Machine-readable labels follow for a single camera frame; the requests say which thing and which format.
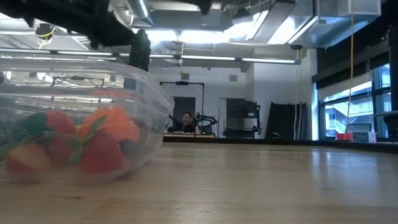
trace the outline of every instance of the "person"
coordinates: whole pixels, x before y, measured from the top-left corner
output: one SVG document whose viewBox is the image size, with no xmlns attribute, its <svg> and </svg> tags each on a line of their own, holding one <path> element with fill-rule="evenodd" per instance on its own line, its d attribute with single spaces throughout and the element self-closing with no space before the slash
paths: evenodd
<svg viewBox="0 0 398 224">
<path fill-rule="evenodd" d="M 174 121 L 175 124 L 173 127 L 169 127 L 167 132 L 173 133 L 175 131 L 182 131 L 184 133 L 195 133 L 196 128 L 193 124 L 191 124 L 191 122 L 192 114 L 187 111 L 182 116 L 182 122 Z"/>
</svg>

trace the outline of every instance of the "ceiling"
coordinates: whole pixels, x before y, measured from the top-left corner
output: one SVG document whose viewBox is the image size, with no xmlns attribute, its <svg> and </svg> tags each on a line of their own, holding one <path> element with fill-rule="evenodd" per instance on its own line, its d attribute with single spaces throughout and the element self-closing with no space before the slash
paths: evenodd
<svg viewBox="0 0 398 224">
<path fill-rule="evenodd" d="M 304 47 L 329 47 L 337 44 L 349 35 L 350 16 L 346 4 L 349 0 L 319 0 L 320 7 L 313 5 L 312 0 L 223 0 L 214 1 L 212 10 L 207 16 L 198 11 L 198 7 L 178 1 L 148 0 L 149 16 L 153 26 L 148 24 L 147 18 L 133 18 L 127 6 L 127 0 L 113 0 L 109 10 L 113 11 L 120 22 L 133 30 L 144 28 L 152 39 L 154 54 L 211 55 L 225 57 L 259 57 L 295 59 L 296 51 L 292 50 L 288 42 L 294 34 L 305 26 L 306 30 L 293 44 Z M 375 0 L 363 0 L 361 6 L 364 11 L 355 12 L 355 31 L 375 20 L 379 16 Z M 238 26 L 234 22 L 234 15 L 240 9 L 247 9 L 246 17 L 241 17 Z M 188 35 L 195 41 L 186 41 L 183 45 L 176 41 L 162 41 L 164 34 L 150 35 L 154 30 L 171 32 L 172 38 L 181 39 L 185 31 L 201 30 L 207 34 Z M 24 20 L 0 15 L 0 47 L 38 49 L 42 42 L 28 27 Z M 77 50 L 89 51 L 90 41 L 79 34 L 67 34 L 61 27 L 56 30 L 51 42 L 42 46 L 49 50 Z M 102 48 L 103 52 L 129 53 L 129 46 Z M 179 60 L 153 59 L 151 66 L 172 67 L 180 66 Z M 232 67 L 244 68 L 243 63 L 216 62 L 200 60 L 184 60 L 184 66 L 192 67 Z"/>
</svg>

